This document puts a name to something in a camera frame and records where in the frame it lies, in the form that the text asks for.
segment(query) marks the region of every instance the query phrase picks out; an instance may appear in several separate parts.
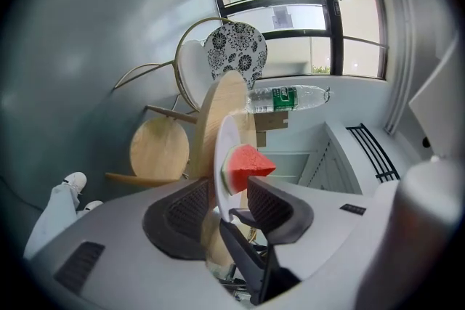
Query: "black and white floral cushion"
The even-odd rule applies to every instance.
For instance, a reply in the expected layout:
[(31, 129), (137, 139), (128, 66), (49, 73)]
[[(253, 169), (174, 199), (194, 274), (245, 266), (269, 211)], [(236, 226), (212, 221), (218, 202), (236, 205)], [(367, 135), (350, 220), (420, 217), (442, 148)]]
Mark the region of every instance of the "black and white floral cushion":
[(203, 48), (214, 80), (229, 70), (238, 71), (250, 89), (262, 76), (268, 48), (263, 35), (246, 23), (228, 23), (217, 28)]

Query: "white wall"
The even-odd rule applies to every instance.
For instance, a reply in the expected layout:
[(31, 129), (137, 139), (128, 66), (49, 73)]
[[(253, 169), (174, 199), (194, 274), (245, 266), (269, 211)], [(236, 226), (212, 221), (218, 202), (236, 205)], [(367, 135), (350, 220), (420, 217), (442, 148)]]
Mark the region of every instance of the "white wall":
[(344, 76), (304, 76), (259, 80), (255, 87), (289, 86), (294, 84), (331, 87), (333, 95), (325, 105), (311, 110), (289, 113), (288, 128), (267, 132), (264, 151), (311, 152), (318, 132), (329, 120), (344, 126), (379, 126), (391, 93), (386, 81)]
[(454, 34), (452, 4), (448, 0), (384, 0), (384, 3), (389, 40), (387, 80), (396, 83), (403, 77), (402, 86), (407, 90), (401, 97), (393, 96), (393, 107), (396, 102), (400, 109), (402, 102), (405, 107), (392, 111), (389, 123), (398, 121), (395, 129), (399, 132), (398, 143), (409, 149), (412, 156), (426, 160), (432, 151), (422, 146), (426, 135), (407, 102), (437, 67)]

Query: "round wooden table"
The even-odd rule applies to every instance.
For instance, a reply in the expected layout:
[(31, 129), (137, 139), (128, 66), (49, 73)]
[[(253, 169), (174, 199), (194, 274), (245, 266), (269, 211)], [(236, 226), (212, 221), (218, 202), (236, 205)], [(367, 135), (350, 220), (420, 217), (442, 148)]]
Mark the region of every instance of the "round wooden table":
[[(210, 211), (202, 226), (202, 245), (206, 247), (207, 259), (221, 266), (233, 263), (219, 234), (219, 213), (213, 185), (213, 163), (219, 127), (226, 115), (234, 117), (238, 125), (240, 141), (256, 147), (254, 115), (245, 111), (247, 87), (240, 73), (230, 71), (215, 81), (207, 93), (195, 127), (194, 143), (190, 150), (189, 178), (209, 177)], [(247, 192), (242, 192), (240, 206), (247, 208)]]
[(254, 115), (245, 111), (247, 86), (240, 73), (229, 71), (215, 81), (202, 104), (190, 150), (189, 177), (213, 177), (215, 144), (219, 127), (226, 115), (234, 117), (240, 141), (256, 147)]

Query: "black grille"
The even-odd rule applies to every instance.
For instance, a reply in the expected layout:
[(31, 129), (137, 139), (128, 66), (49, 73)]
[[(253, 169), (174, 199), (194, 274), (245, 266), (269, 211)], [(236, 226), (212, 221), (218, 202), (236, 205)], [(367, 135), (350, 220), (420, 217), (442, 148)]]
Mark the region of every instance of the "black grille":
[(54, 276), (55, 280), (71, 292), (79, 294), (104, 249), (105, 246), (101, 244), (82, 243), (60, 267)]
[(260, 229), (268, 234), (292, 217), (293, 209), (286, 201), (251, 182), (247, 189), (248, 207)]
[(166, 220), (174, 231), (200, 242), (202, 221), (208, 208), (208, 187), (203, 185), (171, 204)]
[(375, 169), (376, 178), (382, 183), (400, 179), (399, 173), (387, 156), (375, 136), (362, 123), (358, 127), (347, 127), (347, 130), (362, 147), (371, 165)]
[(353, 205), (353, 204), (344, 204), (342, 207), (340, 207), (340, 209), (342, 209), (343, 211), (347, 211), (347, 212), (351, 212), (351, 213), (355, 213), (355, 214), (360, 214), (361, 216), (363, 216), (363, 214), (366, 211), (366, 208), (358, 207), (358, 206)]
[(209, 209), (209, 180), (185, 180), (183, 188), (154, 202), (142, 227), (149, 241), (172, 258), (204, 260), (202, 222)]

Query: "black vent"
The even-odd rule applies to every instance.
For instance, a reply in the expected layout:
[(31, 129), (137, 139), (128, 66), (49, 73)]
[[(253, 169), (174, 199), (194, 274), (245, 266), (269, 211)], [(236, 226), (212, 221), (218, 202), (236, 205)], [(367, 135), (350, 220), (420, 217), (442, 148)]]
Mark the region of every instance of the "black vent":
[(166, 220), (174, 231), (200, 242), (202, 222), (208, 208), (208, 187), (202, 185), (171, 204), (166, 212)]
[(248, 207), (264, 234), (277, 229), (292, 217), (289, 203), (257, 184), (248, 183)]
[(248, 178), (248, 208), (269, 245), (294, 243), (312, 224), (313, 210), (302, 199), (267, 181)]
[(376, 178), (382, 183), (400, 179), (399, 173), (375, 136), (362, 123), (358, 127), (347, 127), (357, 140), (375, 169)]
[(353, 204), (344, 204), (342, 207), (340, 207), (340, 209), (342, 209), (343, 211), (352, 212), (352, 213), (355, 213), (355, 214), (360, 214), (361, 216), (363, 216), (363, 214), (366, 211), (366, 208), (358, 207), (358, 206), (353, 205)]
[(149, 241), (168, 256), (205, 260), (201, 231), (209, 210), (209, 180), (203, 177), (180, 182), (186, 186), (147, 209), (142, 228)]
[(101, 244), (82, 243), (60, 267), (55, 280), (78, 295), (104, 249), (105, 246)]

